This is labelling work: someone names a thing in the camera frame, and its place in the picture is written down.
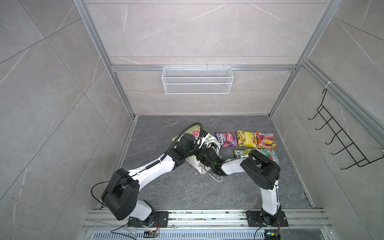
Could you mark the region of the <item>Fox's fruits candy packet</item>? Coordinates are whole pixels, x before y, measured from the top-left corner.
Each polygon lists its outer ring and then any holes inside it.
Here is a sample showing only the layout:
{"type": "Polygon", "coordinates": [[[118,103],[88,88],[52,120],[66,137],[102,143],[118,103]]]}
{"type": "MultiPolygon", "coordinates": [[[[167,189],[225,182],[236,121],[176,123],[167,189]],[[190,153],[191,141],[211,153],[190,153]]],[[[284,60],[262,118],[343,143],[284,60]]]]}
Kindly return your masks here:
{"type": "Polygon", "coordinates": [[[273,150],[277,149],[275,135],[272,133],[259,133],[257,134],[258,148],[273,150]]]}

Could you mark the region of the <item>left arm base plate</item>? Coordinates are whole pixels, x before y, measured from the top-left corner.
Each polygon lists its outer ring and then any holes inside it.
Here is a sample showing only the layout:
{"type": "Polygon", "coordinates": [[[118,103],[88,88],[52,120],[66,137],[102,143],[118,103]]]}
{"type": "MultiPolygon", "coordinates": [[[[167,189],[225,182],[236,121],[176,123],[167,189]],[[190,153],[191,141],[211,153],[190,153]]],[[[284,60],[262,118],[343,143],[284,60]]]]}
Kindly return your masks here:
{"type": "Polygon", "coordinates": [[[148,218],[144,221],[141,221],[137,218],[130,218],[128,222],[128,227],[136,228],[166,228],[169,221],[169,212],[159,211],[151,213],[148,218]]]}

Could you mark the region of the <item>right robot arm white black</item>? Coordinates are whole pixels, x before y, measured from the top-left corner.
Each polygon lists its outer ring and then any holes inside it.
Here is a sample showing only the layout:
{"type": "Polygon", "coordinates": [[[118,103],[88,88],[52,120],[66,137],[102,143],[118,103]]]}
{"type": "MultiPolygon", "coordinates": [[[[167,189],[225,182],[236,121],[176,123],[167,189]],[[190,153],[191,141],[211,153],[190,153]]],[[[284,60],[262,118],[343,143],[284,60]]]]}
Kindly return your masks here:
{"type": "Polygon", "coordinates": [[[257,150],[246,156],[224,161],[209,148],[202,154],[200,161],[211,169],[212,173],[224,177],[237,173],[246,173],[260,187],[262,194],[261,219],[265,225],[277,222],[281,212],[278,197],[280,166],[257,150]]]}

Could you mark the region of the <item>purple Fox's berries packet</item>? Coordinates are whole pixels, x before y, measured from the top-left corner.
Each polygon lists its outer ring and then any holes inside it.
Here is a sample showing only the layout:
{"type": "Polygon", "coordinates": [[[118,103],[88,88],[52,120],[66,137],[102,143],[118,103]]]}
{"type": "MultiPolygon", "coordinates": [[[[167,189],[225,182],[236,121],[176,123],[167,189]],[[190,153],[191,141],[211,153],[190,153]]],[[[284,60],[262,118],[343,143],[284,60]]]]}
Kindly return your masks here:
{"type": "Polygon", "coordinates": [[[215,137],[221,147],[237,147],[238,137],[236,132],[215,132],[215,137]]]}

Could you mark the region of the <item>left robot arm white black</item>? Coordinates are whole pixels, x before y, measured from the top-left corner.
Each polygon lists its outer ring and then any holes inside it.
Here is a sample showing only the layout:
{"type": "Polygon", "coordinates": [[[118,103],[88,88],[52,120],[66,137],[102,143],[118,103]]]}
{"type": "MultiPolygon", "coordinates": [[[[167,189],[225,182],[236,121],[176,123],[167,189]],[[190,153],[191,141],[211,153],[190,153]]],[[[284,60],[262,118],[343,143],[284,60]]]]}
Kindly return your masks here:
{"type": "Polygon", "coordinates": [[[138,200],[139,191],[161,175],[183,165],[187,158],[196,155],[203,145],[205,135],[202,124],[193,123],[157,159],[133,170],[118,169],[109,181],[96,184],[107,185],[99,203],[107,207],[118,221],[132,217],[150,222],[155,210],[146,202],[138,200]]]}

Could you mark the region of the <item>teal cherry mint packet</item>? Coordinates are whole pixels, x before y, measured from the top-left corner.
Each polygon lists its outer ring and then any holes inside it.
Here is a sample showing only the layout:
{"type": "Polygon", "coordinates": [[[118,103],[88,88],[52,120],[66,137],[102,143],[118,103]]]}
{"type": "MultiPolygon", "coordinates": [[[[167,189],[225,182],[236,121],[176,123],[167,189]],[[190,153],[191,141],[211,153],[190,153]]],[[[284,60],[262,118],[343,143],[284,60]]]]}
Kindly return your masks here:
{"type": "Polygon", "coordinates": [[[274,161],[279,165],[279,159],[277,157],[275,149],[258,149],[260,153],[269,158],[271,161],[274,161]]]}

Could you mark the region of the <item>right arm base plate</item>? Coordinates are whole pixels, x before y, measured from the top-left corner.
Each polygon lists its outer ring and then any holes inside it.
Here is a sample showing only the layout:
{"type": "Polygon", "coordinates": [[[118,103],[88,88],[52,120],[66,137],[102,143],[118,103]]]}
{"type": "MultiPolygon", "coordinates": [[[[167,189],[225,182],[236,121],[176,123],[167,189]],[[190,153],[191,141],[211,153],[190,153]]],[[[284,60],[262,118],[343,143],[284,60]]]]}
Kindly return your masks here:
{"type": "Polygon", "coordinates": [[[288,227],[289,223],[283,211],[278,211],[275,215],[270,215],[265,211],[251,211],[246,213],[246,220],[249,227],[288,227]]]}

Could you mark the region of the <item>white paper gift bag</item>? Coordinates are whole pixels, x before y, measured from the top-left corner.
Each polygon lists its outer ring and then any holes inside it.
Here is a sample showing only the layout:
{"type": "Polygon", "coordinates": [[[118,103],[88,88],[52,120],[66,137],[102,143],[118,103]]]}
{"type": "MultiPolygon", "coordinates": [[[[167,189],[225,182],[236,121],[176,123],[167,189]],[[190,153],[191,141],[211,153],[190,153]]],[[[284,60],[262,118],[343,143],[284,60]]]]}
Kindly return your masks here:
{"type": "MultiPolygon", "coordinates": [[[[184,129],[178,136],[172,138],[174,148],[180,143],[182,137],[187,134],[193,135],[195,138],[194,147],[198,144],[197,138],[200,133],[200,129],[203,129],[201,123],[193,123],[184,129]]],[[[210,141],[207,143],[206,155],[202,158],[196,158],[191,155],[186,160],[194,167],[200,174],[209,175],[216,174],[218,176],[225,176],[226,174],[222,171],[221,166],[223,159],[220,153],[221,145],[215,136],[211,135],[210,141]]]]}

